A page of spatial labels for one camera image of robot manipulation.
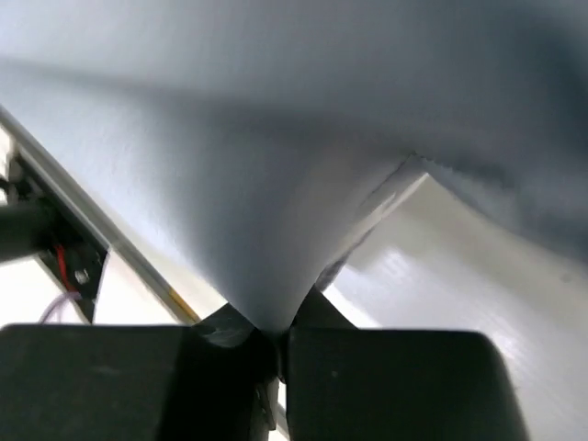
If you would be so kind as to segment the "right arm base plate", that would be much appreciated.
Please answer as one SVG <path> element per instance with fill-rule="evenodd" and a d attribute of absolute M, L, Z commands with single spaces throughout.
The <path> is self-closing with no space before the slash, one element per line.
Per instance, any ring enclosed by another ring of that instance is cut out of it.
<path fill-rule="evenodd" d="M 1 262 L 36 256 L 72 296 L 84 319 L 95 319 L 107 249 L 74 219 L 19 155 L 1 173 Z"/>

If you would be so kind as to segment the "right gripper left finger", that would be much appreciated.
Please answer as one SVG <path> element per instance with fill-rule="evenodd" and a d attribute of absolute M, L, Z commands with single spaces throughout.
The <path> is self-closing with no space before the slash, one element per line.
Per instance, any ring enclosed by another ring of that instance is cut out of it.
<path fill-rule="evenodd" d="M 16 324 L 1 332 L 4 440 L 265 440 L 272 345 L 224 306 L 192 325 Z"/>

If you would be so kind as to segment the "white pillow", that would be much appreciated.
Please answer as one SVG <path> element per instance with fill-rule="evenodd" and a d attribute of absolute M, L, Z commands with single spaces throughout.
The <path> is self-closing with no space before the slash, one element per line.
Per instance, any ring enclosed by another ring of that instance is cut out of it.
<path fill-rule="evenodd" d="M 406 200 L 427 178 L 421 160 L 407 157 L 362 203 L 358 218 L 341 241 L 327 267 L 315 282 L 318 290 L 325 290 L 345 265 L 349 256 L 373 230 Z"/>

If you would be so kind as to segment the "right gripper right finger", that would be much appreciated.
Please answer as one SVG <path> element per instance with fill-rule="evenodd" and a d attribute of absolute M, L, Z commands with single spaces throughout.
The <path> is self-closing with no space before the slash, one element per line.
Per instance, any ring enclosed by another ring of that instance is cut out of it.
<path fill-rule="evenodd" d="M 503 358 L 472 331 L 359 329 L 318 289 L 285 344 L 293 440 L 526 440 Z"/>

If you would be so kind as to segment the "grey pillowcase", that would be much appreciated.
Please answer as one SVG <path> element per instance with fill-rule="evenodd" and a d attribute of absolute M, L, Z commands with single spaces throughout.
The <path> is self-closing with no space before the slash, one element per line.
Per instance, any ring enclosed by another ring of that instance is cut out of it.
<path fill-rule="evenodd" d="M 4 1 L 1 112 L 270 332 L 400 175 L 587 256 L 584 1 Z"/>

